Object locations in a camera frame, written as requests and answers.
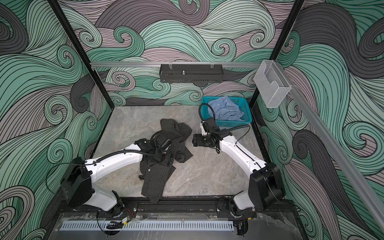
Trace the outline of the dark grey pinstripe shirt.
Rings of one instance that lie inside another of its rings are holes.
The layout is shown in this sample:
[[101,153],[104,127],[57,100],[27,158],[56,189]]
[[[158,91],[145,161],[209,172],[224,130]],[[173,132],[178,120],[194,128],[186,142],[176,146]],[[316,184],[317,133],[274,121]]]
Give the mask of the dark grey pinstripe shirt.
[[178,123],[174,119],[162,119],[160,124],[161,130],[156,132],[151,142],[162,144],[169,140],[170,146],[163,150],[158,147],[158,158],[144,156],[140,162],[139,178],[144,181],[141,194],[149,198],[152,204],[158,203],[162,198],[165,185],[176,169],[173,163],[184,163],[193,156],[185,145],[192,133],[187,124]]

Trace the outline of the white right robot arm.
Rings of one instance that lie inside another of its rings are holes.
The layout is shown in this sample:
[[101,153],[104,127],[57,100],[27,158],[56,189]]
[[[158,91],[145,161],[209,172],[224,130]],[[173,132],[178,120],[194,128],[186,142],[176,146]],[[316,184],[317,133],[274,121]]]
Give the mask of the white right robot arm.
[[229,209],[235,218],[244,217],[249,210],[263,211],[285,197],[280,168],[253,155],[234,136],[195,134],[193,146],[214,148],[227,154],[246,173],[249,179],[248,190],[236,194],[229,203]]

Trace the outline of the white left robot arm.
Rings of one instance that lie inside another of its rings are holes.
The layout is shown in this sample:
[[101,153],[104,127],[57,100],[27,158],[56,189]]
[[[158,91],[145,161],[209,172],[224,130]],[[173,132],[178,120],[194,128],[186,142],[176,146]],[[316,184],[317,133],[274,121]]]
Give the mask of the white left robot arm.
[[143,159],[161,163],[172,141],[158,132],[152,139],[140,139],[128,147],[97,159],[73,159],[62,179],[61,190],[70,208],[83,205],[95,207],[106,217],[119,217],[125,206],[116,191],[107,191],[95,185],[101,178]]

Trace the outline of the light blue shirt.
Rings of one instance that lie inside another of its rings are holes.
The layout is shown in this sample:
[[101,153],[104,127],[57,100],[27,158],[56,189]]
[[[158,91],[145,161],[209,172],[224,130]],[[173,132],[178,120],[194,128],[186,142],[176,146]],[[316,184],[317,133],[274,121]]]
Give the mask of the light blue shirt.
[[212,100],[208,103],[208,113],[219,121],[243,121],[244,112],[228,96]]

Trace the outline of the teal plastic basket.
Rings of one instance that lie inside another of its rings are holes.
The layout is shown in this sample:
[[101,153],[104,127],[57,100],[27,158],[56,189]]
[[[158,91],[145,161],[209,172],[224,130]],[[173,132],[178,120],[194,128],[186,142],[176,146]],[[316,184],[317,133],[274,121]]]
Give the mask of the teal plastic basket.
[[[212,97],[212,96],[204,96],[202,98],[202,104],[208,104],[212,100],[216,100],[221,97]],[[226,128],[232,128],[242,125],[248,125],[252,122],[252,116],[251,111],[249,108],[249,104],[246,99],[240,98],[240,97],[229,97],[236,105],[240,107],[240,110],[244,112],[244,115],[242,117],[243,121],[219,121],[215,120],[216,125],[219,127],[226,127]],[[209,118],[212,118],[208,113],[208,106],[203,105],[201,107],[201,116],[204,120],[207,120]]]

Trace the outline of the black vertical frame post right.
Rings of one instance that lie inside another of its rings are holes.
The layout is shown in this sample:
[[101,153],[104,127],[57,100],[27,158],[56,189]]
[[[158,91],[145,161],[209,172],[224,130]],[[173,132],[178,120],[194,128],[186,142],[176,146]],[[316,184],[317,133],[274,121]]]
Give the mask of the black vertical frame post right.
[[[294,26],[294,23],[295,23],[298,15],[299,15],[300,10],[301,10],[303,5],[304,5],[304,1],[294,1],[293,7],[290,11],[290,14],[289,14],[288,18],[286,19],[286,22],[283,25],[282,33],[280,34],[280,36],[278,38],[278,41],[274,47],[274,50],[273,50],[269,60],[273,60],[276,63],[278,63],[277,58],[278,58],[283,46],[285,45],[286,40],[288,39],[288,36],[289,36],[293,26]],[[261,94],[257,88],[253,94],[251,101],[250,101],[250,109],[251,110],[256,109],[256,103],[257,103],[258,97],[262,98],[262,96],[261,96]]]

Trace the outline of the black vertical frame post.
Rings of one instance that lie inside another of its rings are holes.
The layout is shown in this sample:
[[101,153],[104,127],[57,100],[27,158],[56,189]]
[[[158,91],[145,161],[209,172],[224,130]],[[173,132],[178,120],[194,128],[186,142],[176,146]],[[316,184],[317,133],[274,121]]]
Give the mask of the black vertical frame post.
[[[269,60],[273,60],[276,63],[278,63],[277,58],[278,58],[283,46],[285,45],[286,40],[288,39],[288,36],[289,36],[293,26],[294,26],[294,23],[295,23],[298,15],[299,15],[300,10],[301,10],[303,5],[304,5],[304,1],[294,1],[293,7],[290,11],[290,14],[289,14],[288,18],[286,19],[286,22],[283,25],[282,33],[280,34],[280,36],[278,38],[278,41],[274,47],[274,50],[273,50]],[[261,96],[261,94],[257,88],[253,94],[251,101],[250,101],[250,109],[251,110],[256,109],[256,103],[257,103],[258,97],[262,98],[262,96]]]
[[104,87],[104,84],[103,84],[99,74],[97,73],[97,71],[92,69],[91,61],[90,61],[88,55],[86,54],[86,52],[84,51],[83,47],[81,46],[79,39],[76,37],[76,34],[75,34],[72,26],[70,25],[68,19],[66,18],[62,8],[60,7],[59,2],[54,1],[54,0],[47,0],[47,2],[50,5],[51,9],[53,10],[54,14],[56,15],[58,21],[60,22],[60,24],[61,24],[62,28],[64,29],[64,31],[66,32],[67,36],[69,37],[69,40],[74,45],[75,50],[79,54],[80,59],[85,64],[87,71],[89,72],[89,74],[91,75],[95,84],[97,85],[97,87],[101,91],[101,94],[103,95],[104,99],[107,101],[107,104],[109,105],[109,107],[113,111],[115,108],[115,105],[113,104],[112,99],[110,98],[106,88]]

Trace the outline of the black perforated wall tray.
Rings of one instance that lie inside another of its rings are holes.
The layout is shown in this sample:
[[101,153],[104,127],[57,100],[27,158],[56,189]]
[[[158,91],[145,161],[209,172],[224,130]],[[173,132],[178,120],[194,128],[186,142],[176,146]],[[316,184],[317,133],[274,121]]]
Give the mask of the black perforated wall tray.
[[202,86],[222,82],[224,69],[222,65],[161,65],[159,75],[162,83],[193,83]]

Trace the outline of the clear plastic wall bin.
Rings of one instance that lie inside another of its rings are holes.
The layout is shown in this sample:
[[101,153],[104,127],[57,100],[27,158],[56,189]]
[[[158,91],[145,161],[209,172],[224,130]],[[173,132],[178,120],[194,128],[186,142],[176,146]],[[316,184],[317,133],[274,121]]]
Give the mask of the clear plastic wall bin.
[[254,82],[267,108],[278,108],[292,89],[283,66],[273,60],[264,60]]

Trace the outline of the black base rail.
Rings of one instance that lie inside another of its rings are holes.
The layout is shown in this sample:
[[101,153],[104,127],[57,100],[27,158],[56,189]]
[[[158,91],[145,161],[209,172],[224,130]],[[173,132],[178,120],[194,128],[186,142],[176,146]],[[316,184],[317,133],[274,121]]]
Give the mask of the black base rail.
[[58,213],[97,214],[100,218],[124,218],[152,215],[152,214],[204,214],[209,217],[217,217],[228,220],[243,220],[255,218],[258,213],[288,212],[289,209],[283,203],[274,203],[264,210],[255,207],[246,210],[236,210],[234,201],[229,196],[205,196],[205,197],[168,197],[162,198],[158,203],[151,203],[148,198],[122,198],[123,205],[115,207],[112,211],[102,211],[97,207],[83,205],[70,208],[62,201],[57,210]]

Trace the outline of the black vertical frame post left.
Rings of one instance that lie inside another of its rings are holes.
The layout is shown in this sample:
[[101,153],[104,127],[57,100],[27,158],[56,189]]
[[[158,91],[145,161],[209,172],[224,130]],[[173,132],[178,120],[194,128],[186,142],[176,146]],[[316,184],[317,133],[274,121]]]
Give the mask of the black vertical frame post left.
[[87,71],[89,72],[89,74],[91,75],[95,84],[97,85],[97,87],[101,91],[101,94],[103,95],[104,99],[107,101],[107,104],[109,105],[109,107],[113,111],[115,108],[115,105],[113,104],[112,99],[110,98],[106,88],[104,87],[104,84],[103,84],[99,74],[97,73],[97,71],[92,69],[91,61],[90,61],[88,55],[86,54],[86,52],[84,51],[83,47],[81,46],[79,39],[76,37],[76,34],[75,34],[72,26],[70,25],[68,19],[66,18],[62,8],[60,7],[59,2],[54,1],[54,0],[47,0],[47,2],[50,5],[51,9],[53,10],[54,14],[56,15],[58,21],[60,22],[60,24],[61,24],[62,28],[64,29],[64,31],[66,32],[67,36],[69,37],[69,40],[74,45],[75,50],[79,54],[80,59],[85,64]]

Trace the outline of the aluminium side wall rail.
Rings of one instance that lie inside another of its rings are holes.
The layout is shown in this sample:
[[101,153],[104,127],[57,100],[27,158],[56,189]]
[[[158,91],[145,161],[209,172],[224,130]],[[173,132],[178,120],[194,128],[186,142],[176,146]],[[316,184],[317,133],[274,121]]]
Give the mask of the aluminium side wall rail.
[[317,98],[309,81],[305,79],[303,84],[294,81],[281,64],[275,63],[275,65],[277,66],[277,72],[283,76],[286,85],[291,88],[289,93],[292,98],[296,101],[298,107],[302,110],[302,113],[307,117],[309,123],[313,126],[313,129],[325,145],[328,153],[347,177],[371,216],[374,218],[380,229],[383,230],[384,203],[368,183],[367,179],[355,166],[339,141],[332,135],[331,131],[320,118]]

